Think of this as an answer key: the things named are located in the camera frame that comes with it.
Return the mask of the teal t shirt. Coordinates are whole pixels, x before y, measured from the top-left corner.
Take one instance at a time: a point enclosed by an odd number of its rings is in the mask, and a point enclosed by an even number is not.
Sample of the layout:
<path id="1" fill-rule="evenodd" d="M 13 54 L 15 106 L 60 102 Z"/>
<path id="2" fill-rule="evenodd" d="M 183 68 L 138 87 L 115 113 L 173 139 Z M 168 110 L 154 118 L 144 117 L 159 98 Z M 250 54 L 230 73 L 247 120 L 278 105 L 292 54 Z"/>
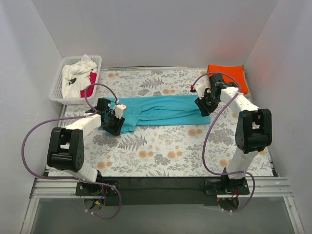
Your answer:
<path id="1" fill-rule="evenodd" d="M 175 126 L 210 124 L 195 104 L 195 95 L 121 98 L 127 106 L 121 133 L 132 133 L 137 126 Z"/>

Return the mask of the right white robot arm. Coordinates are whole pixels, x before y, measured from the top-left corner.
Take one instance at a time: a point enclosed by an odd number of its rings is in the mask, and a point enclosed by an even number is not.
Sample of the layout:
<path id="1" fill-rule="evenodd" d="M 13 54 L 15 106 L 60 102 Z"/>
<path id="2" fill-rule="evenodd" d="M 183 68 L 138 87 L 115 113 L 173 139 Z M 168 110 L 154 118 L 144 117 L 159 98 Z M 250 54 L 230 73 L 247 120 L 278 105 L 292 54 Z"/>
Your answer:
<path id="1" fill-rule="evenodd" d="M 205 80 L 197 78 L 190 88 L 198 95 L 195 103 L 203 117 L 214 112 L 221 102 L 238 116 L 232 161 L 222 173 L 216 173 L 215 181 L 205 181 L 204 186 L 208 195 L 247 195 L 247 170 L 258 153 L 272 143 L 272 113 L 252 104 L 241 92 L 239 82 L 234 78 L 226 82 L 224 76 L 220 72 L 205 73 Z"/>

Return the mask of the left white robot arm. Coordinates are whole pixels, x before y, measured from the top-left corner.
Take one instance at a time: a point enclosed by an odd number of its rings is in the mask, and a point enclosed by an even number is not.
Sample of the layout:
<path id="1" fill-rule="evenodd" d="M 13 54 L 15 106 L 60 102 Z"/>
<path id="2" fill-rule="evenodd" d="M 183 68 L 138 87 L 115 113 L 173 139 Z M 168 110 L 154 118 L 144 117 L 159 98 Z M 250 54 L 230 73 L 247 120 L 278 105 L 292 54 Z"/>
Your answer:
<path id="1" fill-rule="evenodd" d="M 101 173 L 92 168 L 85 160 L 84 139 L 93 130 L 102 127 L 111 135 L 119 136 L 124 124 L 126 105 L 112 102 L 105 98 L 97 101 L 97 106 L 85 112 L 66 127 L 55 127 L 51 131 L 50 143 L 47 154 L 49 167 L 65 171 L 82 181 L 88 181 L 87 189 L 93 195 L 103 191 L 104 184 Z"/>

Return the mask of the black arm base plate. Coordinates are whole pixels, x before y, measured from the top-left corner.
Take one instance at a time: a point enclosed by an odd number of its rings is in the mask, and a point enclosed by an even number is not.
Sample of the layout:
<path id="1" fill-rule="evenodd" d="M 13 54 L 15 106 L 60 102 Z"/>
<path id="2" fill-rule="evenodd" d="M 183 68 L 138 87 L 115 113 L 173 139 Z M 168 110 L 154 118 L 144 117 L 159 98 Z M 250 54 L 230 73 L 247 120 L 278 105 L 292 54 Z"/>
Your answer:
<path id="1" fill-rule="evenodd" d="M 252 187 L 244 179 L 230 182 L 220 177 L 102 177 L 104 187 L 79 182 L 76 196 L 105 195 L 107 206 L 123 205 L 203 204 L 217 206 L 217 196 L 249 195 Z"/>

